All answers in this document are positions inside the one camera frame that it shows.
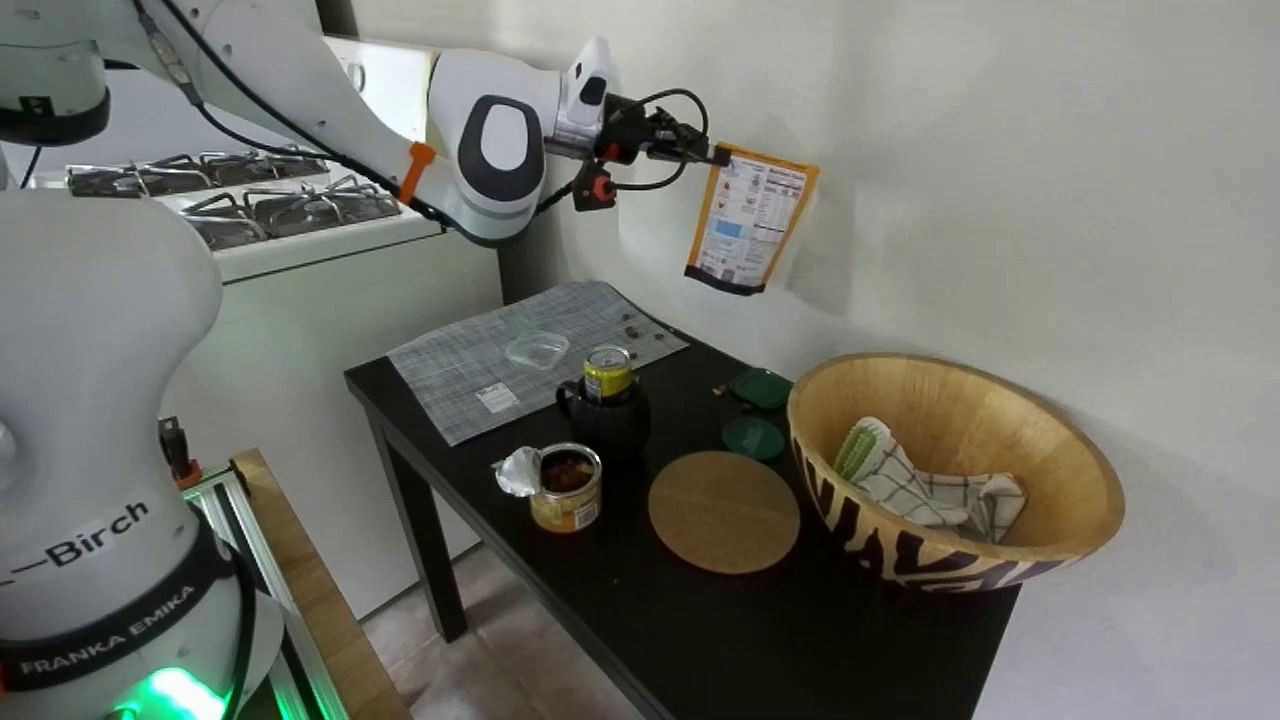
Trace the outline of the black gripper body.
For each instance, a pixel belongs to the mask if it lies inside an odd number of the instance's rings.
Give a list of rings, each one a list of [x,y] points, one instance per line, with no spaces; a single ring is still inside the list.
[[[671,161],[677,177],[688,163],[722,169],[731,161],[726,147],[706,142],[705,99],[697,99],[700,120],[684,123],[658,110],[658,94],[644,99],[609,96],[604,99],[604,133],[591,142],[584,169],[571,181],[571,203],[610,210],[621,183],[610,181],[610,163],[631,163],[634,157]]]

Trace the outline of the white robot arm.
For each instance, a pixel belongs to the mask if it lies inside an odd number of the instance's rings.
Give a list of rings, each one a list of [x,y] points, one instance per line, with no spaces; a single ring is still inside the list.
[[[700,123],[609,87],[609,50],[558,74],[457,50],[435,133],[393,133],[278,0],[0,0],[0,142],[108,123],[108,64],[267,123],[474,241],[519,236],[542,161],[710,163]],[[3,720],[234,720],[284,611],[180,495],[161,396],[209,337],[219,267],[157,202],[0,191],[0,691]]]

